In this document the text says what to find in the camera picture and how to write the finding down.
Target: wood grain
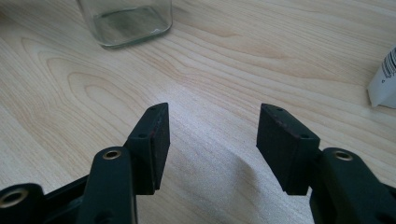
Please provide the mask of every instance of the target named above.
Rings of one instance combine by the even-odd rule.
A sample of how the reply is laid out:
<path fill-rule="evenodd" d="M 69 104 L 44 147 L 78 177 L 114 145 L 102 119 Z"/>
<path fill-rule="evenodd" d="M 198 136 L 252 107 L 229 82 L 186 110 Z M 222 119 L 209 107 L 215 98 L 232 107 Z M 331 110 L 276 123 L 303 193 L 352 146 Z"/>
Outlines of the wood grain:
<path fill-rule="evenodd" d="M 167 35 L 109 50 L 74 1 L 0 0 L 0 189 L 84 176 L 161 102 L 172 145 L 140 223 L 313 223 L 255 148 L 261 103 L 396 186 L 396 110 L 366 92 L 396 43 L 395 1 L 175 0 L 173 15 Z"/>

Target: clear glass bottle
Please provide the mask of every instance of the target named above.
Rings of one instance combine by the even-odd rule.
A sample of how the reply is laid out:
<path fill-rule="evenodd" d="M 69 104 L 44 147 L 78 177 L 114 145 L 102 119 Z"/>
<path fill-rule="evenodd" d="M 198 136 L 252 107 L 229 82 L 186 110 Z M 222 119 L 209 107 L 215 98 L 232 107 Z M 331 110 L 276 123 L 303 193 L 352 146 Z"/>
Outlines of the clear glass bottle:
<path fill-rule="evenodd" d="M 78 0 L 78 5 L 104 47 L 143 41 L 172 26 L 172 0 Z"/>

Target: light wood surface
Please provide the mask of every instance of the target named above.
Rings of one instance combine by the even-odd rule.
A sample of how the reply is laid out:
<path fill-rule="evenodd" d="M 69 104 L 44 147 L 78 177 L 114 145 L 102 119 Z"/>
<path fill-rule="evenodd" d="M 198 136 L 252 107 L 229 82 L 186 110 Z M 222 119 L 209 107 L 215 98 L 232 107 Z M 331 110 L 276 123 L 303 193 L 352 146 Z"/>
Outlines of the light wood surface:
<path fill-rule="evenodd" d="M 175 0 L 173 15 L 167 35 L 108 50 L 75 1 L 0 0 L 0 189 L 86 175 L 162 102 L 171 147 L 140 223 L 313 223 L 255 147 L 261 103 L 396 186 L 396 110 L 366 91 L 396 44 L 396 1 Z"/>

